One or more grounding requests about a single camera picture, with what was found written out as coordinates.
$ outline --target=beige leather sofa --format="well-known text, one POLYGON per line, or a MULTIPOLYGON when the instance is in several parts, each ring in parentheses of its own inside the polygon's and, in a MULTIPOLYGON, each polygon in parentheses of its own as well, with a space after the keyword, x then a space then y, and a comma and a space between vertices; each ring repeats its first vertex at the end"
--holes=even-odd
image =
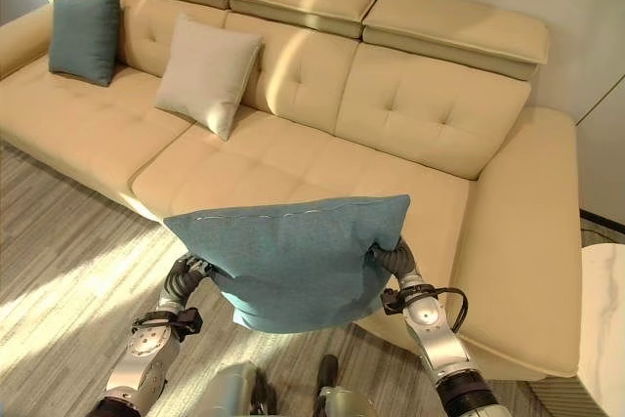
MULTIPOLYGON (((52 7, 0 28, 5 141, 154 220, 407 193, 404 237, 425 278, 468 294, 461 336, 485 375, 575 374, 574 128, 525 106, 541 21, 464 0, 121 2, 107 88, 48 72, 52 7), (264 38, 226 142, 153 106, 179 11, 264 38)), ((359 324, 416 352, 396 316, 359 324)))

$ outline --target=throw pillow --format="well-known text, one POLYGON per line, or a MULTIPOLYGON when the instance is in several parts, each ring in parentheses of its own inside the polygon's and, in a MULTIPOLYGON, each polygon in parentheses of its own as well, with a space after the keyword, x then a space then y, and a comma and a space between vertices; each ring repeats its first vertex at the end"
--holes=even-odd
POLYGON ((265 332, 344 325, 382 307, 389 273, 370 250, 395 249, 410 198, 348 197, 202 210, 165 219, 234 305, 265 332))
POLYGON ((55 0, 50 71, 110 84, 120 17, 119 0, 55 0))
POLYGON ((156 107, 177 111, 227 140, 262 38, 180 15, 156 107))

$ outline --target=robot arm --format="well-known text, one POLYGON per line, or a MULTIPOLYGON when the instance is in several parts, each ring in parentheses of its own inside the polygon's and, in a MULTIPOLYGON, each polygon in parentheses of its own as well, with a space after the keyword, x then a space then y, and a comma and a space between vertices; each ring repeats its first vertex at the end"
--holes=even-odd
POLYGON ((165 387, 165 374, 189 334, 197 334, 202 318, 185 310, 197 285, 214 268, 186 254, 171 268, 153 312, 133 323, 126 353, 115 365, 103 395, 87 417, 144 417, 165 387))
POLYGON ((510 417, 499 405, 478 366, 456 336, 467 313, 468 301, 458 289, 436 289, 419 273, 410 248, 402 239, 394 251, 373 248, 375 258, 399 282, 400 290, 386 290, 386 314, 402 313, 408 332, 421 350, 421 360, 449 417, 510 417), (453 327, 447 322, 438 293, 458 293, 463 307, 453 327))

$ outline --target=gray floor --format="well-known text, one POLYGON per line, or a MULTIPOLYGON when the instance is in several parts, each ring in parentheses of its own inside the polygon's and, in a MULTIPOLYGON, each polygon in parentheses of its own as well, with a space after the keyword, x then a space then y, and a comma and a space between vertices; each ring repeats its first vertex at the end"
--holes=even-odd
POLYGON ((625 244, 625 234, 582 219, 582 246, 613 242, 625 244))
MULTIPOLYGON (((84 416, 124 351, 128 325, 152 307, 185 249, 158 224, 3 150, 0 401, 9 417, 84 416)), ((311 415, 316 367, 327 353, 340 358, 341 383, 370 396, 379 415, 443 415, 416 357, 356 326, 249 331, 231 323, 230 306, 210 284, 190 303, 204 329, 183 344, 150 417, 187 415, 215 371, 243 359, 267 369, 282 414, 311 415)), ((525 383, 493 388, 516 417, 549 415, 525 383)))

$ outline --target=baseboard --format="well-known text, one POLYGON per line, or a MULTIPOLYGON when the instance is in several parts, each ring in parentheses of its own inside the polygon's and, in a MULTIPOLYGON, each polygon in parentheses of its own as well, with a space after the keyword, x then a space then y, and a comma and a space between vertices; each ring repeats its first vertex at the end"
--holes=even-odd
POLYGON ((614 222, 613 220, 602 217, 601 215, 593 214, 592 212, 588 212, 584 209, 579 209, 579 215, 582 219, 586 219, 589 222, 593 222, 594 224, 601 225, 607 229, 613 229, 614 231, 625 234, 625 225, 623 224, 619 224, 618 222, 614 222))

